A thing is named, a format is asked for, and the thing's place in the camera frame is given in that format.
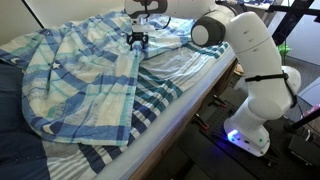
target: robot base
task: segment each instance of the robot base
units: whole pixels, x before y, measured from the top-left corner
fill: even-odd
[[[224,122],[234,114],[246,97],[246,94],[227,88],[220,96],[228,104],[227,107],[203,106],[199,115],[210,127],[201,129],[200,132],[257,179],[319,179],[319,168],[304,166],[300,159],[288,152],[292,134],[283,128],[288,119],[281,117],[264,124],[270,138],[270,148],[264,156],[256,157],[226,140]]]
[[[242,148],[245,151],[248,151],[249,153],[257,157],[263,156],[270,147],[270,140],[268,140],[266,145],[262,148],[250,142],[250,140],[241,132],[241,130],[232,127],[230,118],[224,122],[224,129],[233,129],[227,135],[228,140],[232,144]]]

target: black metal frame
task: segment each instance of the black metal frame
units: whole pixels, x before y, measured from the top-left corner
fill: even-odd
[[[316,16],[317,18],[315,21],[319,21],[320,10],[309,9],[313,2],[314,0],[295,0],[291,6],[270,5],[267,12],[287,12],[272,35],[272,38],[277,46],[281,45],[286,40],[304,15]]]
[[[291,125],[291,128],[294,129],[294,130],[297,130],[300,127],[302,127],[303,125],[308,124],[309,122],[315,120],[318,117],[320,117],[320,109],[317,109],[317,110],[313,111],[312,113],[310,113],[306,117],[300,119],[298,122],[293,123]]]

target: black cable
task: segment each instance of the black cable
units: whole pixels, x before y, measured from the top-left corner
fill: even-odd
[[[148,12],[148,6],[147,6],[148,0],[144,1],[144,11],[147,14],[147,17],[145,17],[145,19],[148,19],[148,17],[150,16],[149,12]]]
[[[307,123],[307,125],[314,131],[316,132],[318,135],[320,135],[320,132],[318,130],[316,130],[314,127],[312,127],[309,123]]]
[[[170,24],[170,21],[171,21],[171,17],[169,17],[169,20],[168,20],[167,24],[165,26],[163,26],[161,29],[167,28],[169,26],[169,24]]]
[[[215,131],[212,131],[211,133],[212,133],[212,135],[214,135],[214,136],[216,136],[216,137],[218,137],[218,138],[220,138],[222,140],[225,140],[225,141],[229,142],[228,138],[223,136],[223,135],[221,135],[220,133],[217,133]]]
[[[231,7],[228,3],[226,3],[225,1],[216,0],[216,4],[226,6],[227,8],[229,8],[233,12],[233,14],[235,16],[238,16],[237,11],[233,7]]]
[[[297,103],[297,104],[298,104],[298,108],[299,108],[299,110],[300,110],[300,115],[301,115],[302,118],[304,118],[302,108],[301,108],[301,106],[300,106],[299,103]]]
[[[272,144],[270,144],[269,150],[263,155],[263,157],[270,162],[277,163],[280,160],[281,153]]]
[[[247,6],[244,3],[240,3],[240,7],[242,8],[243,12],[248,12]]]
[[[22,3],[24,4],[24,6],[28,9],[28,11],[31,13],[31,15],[33,16],[33,18],[37,21],[37,23],[39,24],[39,26],[41,27],[41,29],[44,28],[43,24],[41,23],[41,21],[39,20],[39,18],[36,16],[36,14],[32,11],[32,9],[30,8],[30,6],[28,5],[28,3],[25,0],[22,0]]]

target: black strap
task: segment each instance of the black strap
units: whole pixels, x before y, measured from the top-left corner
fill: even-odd
[[[246,82],[250,82],[250,81],[261,81],[261,80],[267,80],[267,79],[284,79],[285,81],[289,79],[289,76],[287,73],[283,73],[283,74],[274,74],[274,75],[265,75],[265,76],[260,76],[257,75],[255,77],[251,77],[251,78],[246,78],[245,81]]]
[[[284,83],[286,84],[287,89],[289,90],[289,93],[291,95],[292,98],[292,105],[290,106],[290,108],[294,108],[298,102],[298,98],[297,95],[293,93],[293,90],[291,89],[290,85],[288,84],[288,79],[289,79],[289,75],[285,72],[283,72],[282,74],[273,74],[273,75],[265,75],[265,76],[260,76],[257,75],[255,77],[251,77],[251,78],[246,78],[245,82],[251,82],[251,81],[262,81],[262,80],[268,80],[268,79],[284,79]]]

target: bed sheet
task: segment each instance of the bed sheet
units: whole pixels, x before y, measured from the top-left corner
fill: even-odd
[[[94,22],[94,17],[89,18],[87,22],[89,21]],[[81,23],[76,23],[75,26],[79,24],[82,25],[82,28],[88,27]],[[176,28],[173,26],[170,29],[169,27],[167,32],[177,32]],[[144,53],[146,58],[139,66],[130,137],[126,146],[90,146],[41,139],[39,134],[30,128],[22,114],[21,86],[22,78],[25,77],[24,70],[2,63],[0,80],[5,83],[1,83],[0,86],[1,116],[4,117],[0,122],[2,125],[0,132],[4,139],[0,143],[0,179],[21,179],[22,177],[25,179],[92,179],[106,165],[112,164],[110,162],[125,152],[171,102],[206,74],[210,68],[208,64],[219,62],[220,57],[228,49],[227,43],[211,48],[199,48],[188,43],[190,39],[184,38],[186,36],[183,35],[183,31],[178,31],[178,33],[182,35],[174,38],[174,42],[177,43],[173,46],[164,43],[167,40],[172,42],[170,37],[154,38],[157,42],[151,44],[149,53]],[[26,65],[16,57],[12,58],[9,63]]]

